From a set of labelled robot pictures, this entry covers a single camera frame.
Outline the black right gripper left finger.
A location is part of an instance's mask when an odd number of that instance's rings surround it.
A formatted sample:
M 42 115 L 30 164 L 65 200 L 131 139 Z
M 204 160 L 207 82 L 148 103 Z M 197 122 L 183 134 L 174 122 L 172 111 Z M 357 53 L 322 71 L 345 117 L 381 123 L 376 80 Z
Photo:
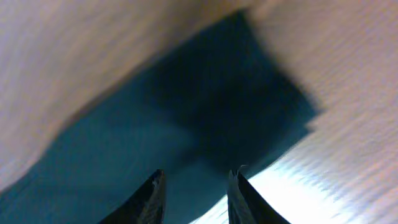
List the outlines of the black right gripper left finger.
M 163 224 L 166 180 L 157 169 L 120 207 L 99 224 Z

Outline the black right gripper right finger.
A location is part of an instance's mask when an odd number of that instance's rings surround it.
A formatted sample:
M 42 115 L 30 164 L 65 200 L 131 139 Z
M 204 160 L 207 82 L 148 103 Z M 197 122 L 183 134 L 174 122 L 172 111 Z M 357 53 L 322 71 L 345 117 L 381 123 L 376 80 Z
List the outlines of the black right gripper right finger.
M 227 198 L 229 224 L 290 224 L 237 169 L 229 172 Z

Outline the black shorts with grey waistband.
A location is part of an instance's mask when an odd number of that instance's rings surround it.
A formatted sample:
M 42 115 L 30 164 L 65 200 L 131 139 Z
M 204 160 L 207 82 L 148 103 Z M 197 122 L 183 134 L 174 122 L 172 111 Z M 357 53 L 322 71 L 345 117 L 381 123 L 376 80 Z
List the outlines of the black shorts with grey waistband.
M 156 170 L 167 223 L 189 223 L 304 138 L 317 107 L 241 12 L 138 72 L 57 136 L 1 195 L 1 223 L 98 223 Z

